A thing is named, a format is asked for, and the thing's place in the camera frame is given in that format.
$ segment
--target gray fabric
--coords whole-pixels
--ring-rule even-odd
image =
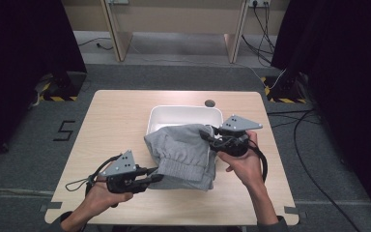
[[[162,181],[151,184],[150,189],[213,188],[216,152],[200,137],[200,130],[213,135],[210,126],[190,124],[161,128],[144,137],[158,165],[155,173],[164,175]]]

